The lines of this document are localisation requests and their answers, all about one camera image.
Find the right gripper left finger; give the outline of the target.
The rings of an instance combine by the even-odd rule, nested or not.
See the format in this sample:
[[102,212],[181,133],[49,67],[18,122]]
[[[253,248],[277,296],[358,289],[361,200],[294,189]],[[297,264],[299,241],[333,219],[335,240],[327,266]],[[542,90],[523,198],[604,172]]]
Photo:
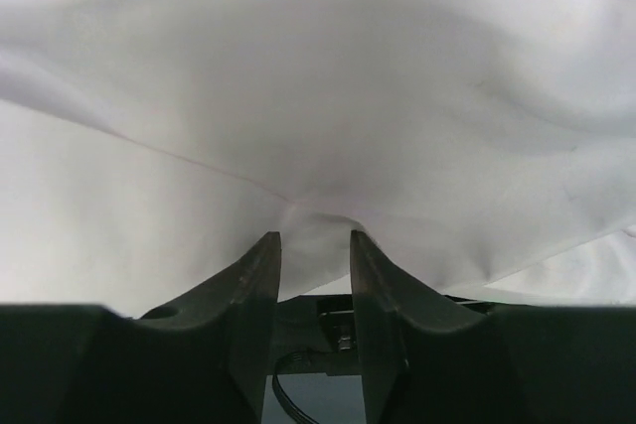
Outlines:
[[257,423],[281,268],[264,235],[138,319],[95,305],[1,310],[5,423]]

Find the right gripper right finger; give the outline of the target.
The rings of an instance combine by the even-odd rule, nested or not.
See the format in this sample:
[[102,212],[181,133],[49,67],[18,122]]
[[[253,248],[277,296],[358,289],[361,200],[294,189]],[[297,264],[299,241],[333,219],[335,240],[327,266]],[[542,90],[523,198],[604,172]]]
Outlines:
[[371,423],[631,423],[635,311],[461,305],[350,239]]

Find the white long sleeve shirt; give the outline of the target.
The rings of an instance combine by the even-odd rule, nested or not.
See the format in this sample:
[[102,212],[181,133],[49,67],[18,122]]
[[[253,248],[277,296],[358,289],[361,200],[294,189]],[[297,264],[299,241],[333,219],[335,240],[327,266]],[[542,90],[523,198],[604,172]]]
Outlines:
[[1,299],[138,316],[358,228],[428,286],[635,301],[635,0],[1,0]]

